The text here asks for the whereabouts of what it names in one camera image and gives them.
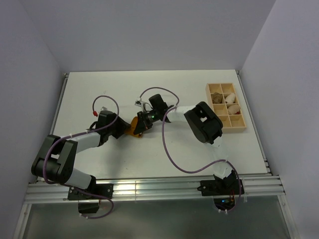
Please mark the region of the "mustard striped sock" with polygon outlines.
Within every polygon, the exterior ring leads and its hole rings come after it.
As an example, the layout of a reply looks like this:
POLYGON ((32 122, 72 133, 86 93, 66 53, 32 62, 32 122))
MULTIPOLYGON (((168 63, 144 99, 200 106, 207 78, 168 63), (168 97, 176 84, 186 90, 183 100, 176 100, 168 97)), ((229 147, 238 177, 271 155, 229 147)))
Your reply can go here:
POLYGON ((135 131, 135 128, 137 126, 137 123, 138 123, 138 117, 134 117, 131 121, 131 127, 130 129, 128 130, 125 130, 125 134, 126 135, 130 135, 130 136, 133 136, 133 137, 136 137, 136 138, 141 138, 142 137, 142 133, 139 133, 139 134, 134 134, 134 131, 135 131))

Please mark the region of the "brown sock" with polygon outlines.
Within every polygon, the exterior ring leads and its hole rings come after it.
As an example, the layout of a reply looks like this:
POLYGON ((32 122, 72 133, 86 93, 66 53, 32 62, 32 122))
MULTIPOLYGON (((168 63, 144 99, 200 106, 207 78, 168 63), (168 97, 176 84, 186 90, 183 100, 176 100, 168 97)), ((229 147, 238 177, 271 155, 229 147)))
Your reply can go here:
POLYGON ((221 104, 223 101, 223 95, 221 93, 218 93, 218 92, 214 92, 211 95, 211 98, 212 98, 213 104, 221 104))

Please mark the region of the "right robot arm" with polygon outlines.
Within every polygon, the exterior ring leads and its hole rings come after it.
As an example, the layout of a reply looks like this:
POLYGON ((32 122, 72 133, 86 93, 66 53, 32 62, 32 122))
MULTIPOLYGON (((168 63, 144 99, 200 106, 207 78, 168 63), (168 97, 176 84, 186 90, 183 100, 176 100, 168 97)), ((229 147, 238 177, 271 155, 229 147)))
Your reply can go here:
POLYGON ((161 136, 165 153, 172 165, 179 171, 187 174, 199 173, 209 167, 213 169, 213 176, 216 180, 216 190, 221 194, 227 194, 234 182, 239 182, 237 171, 222 153, 222 129, 221 119, 205 102, 199 102, 195 106, 179 107, 178 105, 168 106, 160 94, 149 98, 151 110, 144 109, 146 104, 141 99, 136 100, 135 105, 141 106, 142 110, 137 113, 137 122, 134 126, 133 135, 141 135, 153 127, 153 123, 161 121, 161 136), (214 160, 208 165, 195 171, 187 171, 179 167, 169 154, 165 142, 164 125, 175 121, 188 123, 195 138, 209 146, 212 150, 214 160))

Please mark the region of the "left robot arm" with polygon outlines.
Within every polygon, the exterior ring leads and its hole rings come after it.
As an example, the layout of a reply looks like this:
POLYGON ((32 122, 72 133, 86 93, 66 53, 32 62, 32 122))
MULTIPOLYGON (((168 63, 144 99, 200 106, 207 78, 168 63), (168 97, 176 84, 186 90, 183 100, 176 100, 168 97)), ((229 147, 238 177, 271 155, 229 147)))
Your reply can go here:
POLYGON ((116 113, 104 110, 83 133, 64 137, 48 135, 32 164, 31 173, 49 182, 69 186, 80 199, 110 199, 113 185, 99 185, 95 176, 75 169, 75 157, 79 152, 102 146, 110 136, 118 139, 130 128, 131 125, 116 113))

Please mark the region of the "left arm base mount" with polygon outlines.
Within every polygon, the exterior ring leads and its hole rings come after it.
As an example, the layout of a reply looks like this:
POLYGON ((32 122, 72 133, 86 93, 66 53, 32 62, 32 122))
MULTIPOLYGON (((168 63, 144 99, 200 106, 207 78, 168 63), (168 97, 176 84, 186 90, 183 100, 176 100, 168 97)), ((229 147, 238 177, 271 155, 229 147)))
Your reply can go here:
POLYGON ((97 184, 91 189, 78 189, 70 187, 67 200, 78 202, 78 212, 83 217, 89 219, 99 219, 108 216, 114 209, 112 201, 114 184, 97 184), (100 209, 102 200, 107 200, 111 203, 111 207, 103 215, 98 216, 97 212, 100 209))

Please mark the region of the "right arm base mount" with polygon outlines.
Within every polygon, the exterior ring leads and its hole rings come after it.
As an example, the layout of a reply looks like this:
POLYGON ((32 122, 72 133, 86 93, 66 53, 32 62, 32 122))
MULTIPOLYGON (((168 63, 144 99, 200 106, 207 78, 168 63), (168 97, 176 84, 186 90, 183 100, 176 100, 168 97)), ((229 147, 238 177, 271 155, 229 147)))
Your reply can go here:
POLYGON ((235 179, 231 184, 227 184, 226 180, 217 178, 200 181, 197 191, 203 197, 212 197, 215 207, 222 211, 233 209, 236 205, 236 196, 245 193, 242 180, 235 179))

